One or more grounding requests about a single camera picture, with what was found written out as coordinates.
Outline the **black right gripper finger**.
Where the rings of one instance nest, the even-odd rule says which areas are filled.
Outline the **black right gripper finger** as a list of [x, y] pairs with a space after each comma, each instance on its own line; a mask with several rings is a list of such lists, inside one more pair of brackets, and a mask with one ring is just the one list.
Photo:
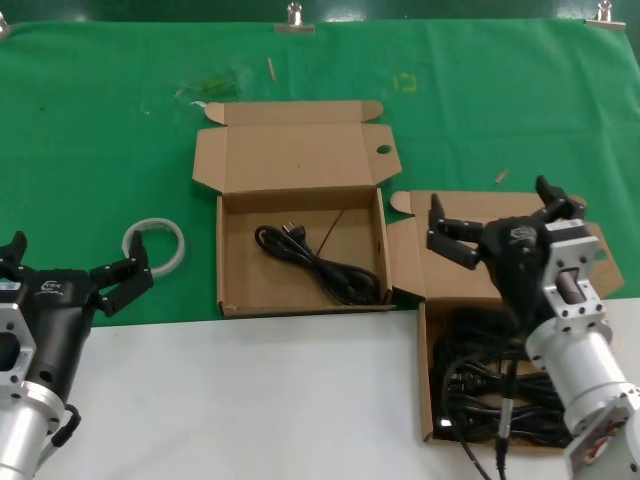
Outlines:
[[558, 220], [583, 220], [585, 206], [570, 198], [563, 188], [551, 185], [544, 176], [536, 179], [536, 192], [544, 206], [535, 213], [535, 218], [544, 223]]
[[471, 248], [469, 243], [478, 245], [482, 233], [482, 223], [446, 217], [438, 195], [431, 195], [426, 240], [429, 250], [466, 269], [474, 270], [481, 258], [478, 248]]

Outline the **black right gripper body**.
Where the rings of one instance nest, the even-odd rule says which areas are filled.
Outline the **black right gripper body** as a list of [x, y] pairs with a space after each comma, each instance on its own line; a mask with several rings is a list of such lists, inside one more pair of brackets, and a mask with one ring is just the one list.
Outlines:
[[548, 318], [542, 277], [549, 261], [545, 223], [533, 216], [488, 222], [479, 243], [481, 260], [518, 333]]

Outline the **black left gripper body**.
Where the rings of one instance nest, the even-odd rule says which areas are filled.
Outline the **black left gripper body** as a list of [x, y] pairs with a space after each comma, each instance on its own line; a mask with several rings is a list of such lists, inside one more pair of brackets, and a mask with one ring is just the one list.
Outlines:
[[38, 272], [30, 284], [35, 312], [29, 328], [36, 344], [26, 379], [62, 400], [69, 398], [96, 312], [96, 285], [87, 272]]

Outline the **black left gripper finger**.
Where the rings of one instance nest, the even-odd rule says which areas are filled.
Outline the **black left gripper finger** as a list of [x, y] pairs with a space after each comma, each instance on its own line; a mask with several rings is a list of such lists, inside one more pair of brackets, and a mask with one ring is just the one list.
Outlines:
[[0, 268], [1, 278], [7, 280], [21, 280], [24, 275], [22, 259], [27, 249], [26, 235], [17, 231], [10, 243], [1, 247]]
[[95, 305], [112, 317], [153, 287], [153, 277], [141, 232], [134, 230], [129, 256], [90, 271], [96, 286]]

